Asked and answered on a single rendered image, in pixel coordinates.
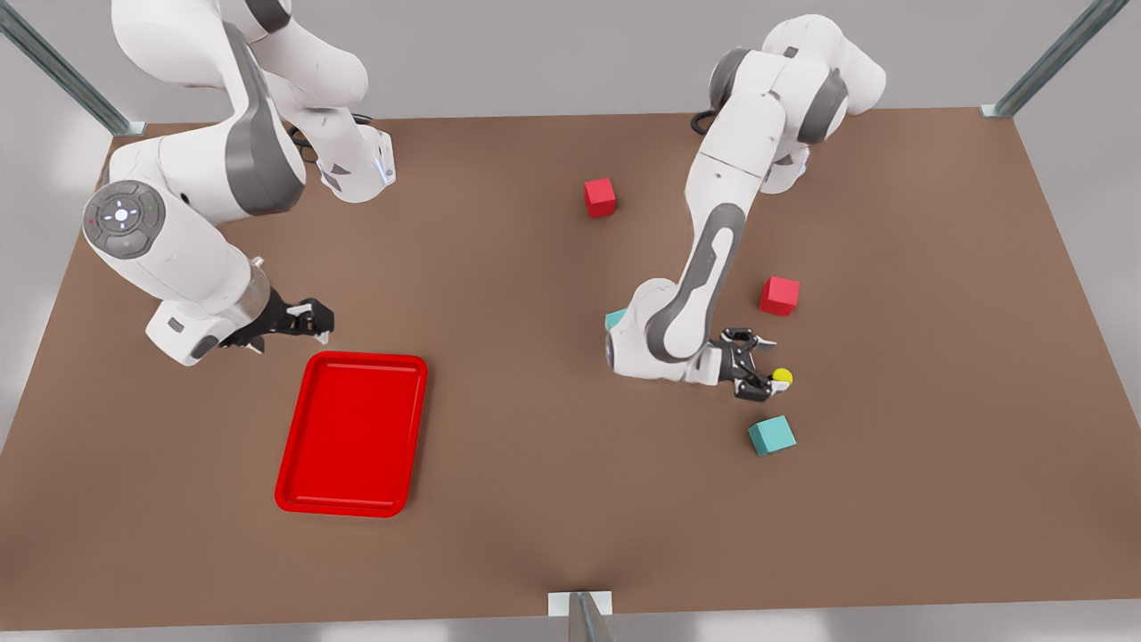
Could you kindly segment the red rectangular tray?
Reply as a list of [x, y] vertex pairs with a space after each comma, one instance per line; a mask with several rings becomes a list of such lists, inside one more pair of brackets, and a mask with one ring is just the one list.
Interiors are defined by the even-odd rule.
[[410, 496], [429, 369], [416, 355], [307, 363], [275, 485], [286, 512], [389, 519]]

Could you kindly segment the silver frame post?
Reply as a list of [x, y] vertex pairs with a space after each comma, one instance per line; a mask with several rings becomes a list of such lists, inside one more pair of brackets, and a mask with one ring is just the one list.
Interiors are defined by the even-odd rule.
[[1093, 0], [1089, 8], [1066, 31], [1057, 36], [1038, 60], [1015, 81], [1014, 86], [1003, 94], [994, 104], [979, 106], [985, 119], [1011, 119], [1034, 98], [1047, 81], [1057, 76], [1076, 52], [1089, 44], [1097, 33], [1104, 29], [1118, 13], [1123, 11], [1130, 0]]
[[606, 621], [612, 613], [610, 590], [547, 593], [547, 616], [567, 618], [568, 642], [614, 642]]
[[17, 13], [9, 0], [0, 0], [0, 34], [5, 34], [15, 47], [24, 52], [38, 70], [51, 78], [54, 84], [81, 106], [112, 136], [145, 135], [147, 123], [126, 117], [110, 99], [90, 84], [81, 73], [70, 65], [65, 57]]

